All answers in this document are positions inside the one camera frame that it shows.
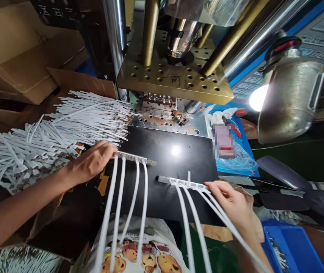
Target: platen with holes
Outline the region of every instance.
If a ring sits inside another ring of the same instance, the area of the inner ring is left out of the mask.
[[[210,77],[199,73],[214,50],[212,40],[208,40],[203,49],[192,47],[186,66],[174,66],[165,58],[166,34],[156,31],[152,63],[148,67],[141,64],[141,33],[134,34],[117,77],[120,88],[216,104],[226,104],[233,99],[221,65]]]

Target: light bulb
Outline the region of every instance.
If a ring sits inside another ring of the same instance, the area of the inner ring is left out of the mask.
[[[263,85],[251,94],[249,98],[249,105],[253,110],[257,112],[261,111],[265,97],[267,95],[268,88],[269,84]]]

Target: metal lamp housing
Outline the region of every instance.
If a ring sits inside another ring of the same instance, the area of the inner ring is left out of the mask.
[[[324,79],[324,64],[289,49],[267,62],[269,88],[258,119],[261,144],[294,139],[312,124]]]

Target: brass rod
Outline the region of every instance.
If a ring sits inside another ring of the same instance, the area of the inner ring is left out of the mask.
[[[251,0],[249,2],[235,26],[231,28],[227,37],[221,41],[201,69],[202,75],[210,76],[214,72],[268,2],[269,0]]]
[[[142,64],[150,66],[153,55],[153,45],[155,31],[157,29],[157,20],[159,13],[158,0],[146,0],[144,10],[144,29],[143,29],[143,44],[142,44]]]
[[[201,49],[206,43],[207,38],[210,36],[211,31],[214,29],[214,25],[205,24],[202,29],[202,36],[196,41],[195,47]]]

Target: green fabric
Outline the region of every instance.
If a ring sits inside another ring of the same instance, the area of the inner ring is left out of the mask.
[[[190,232],[191,232],[191,240],[192,240],[192,248],[193,248],[193,256],[195,260],[196,272],[204,273],[206,272],[206,270],[205,270],[205,263],[202,257],[199,235],[197,231],[194,230],[192,227],[190,227]],[[222,273],[222,272],[238,273],[239,272],[237,257],[228,247],[227,243],[216,241],[207,237],[205,237],[205,240],[206,240],[207,250],[209,253],[211,268],[213,273]],[[184,229],[183,229],[181,252],[183,255],[183,259],[186,263],[186,266],[189,267]]]

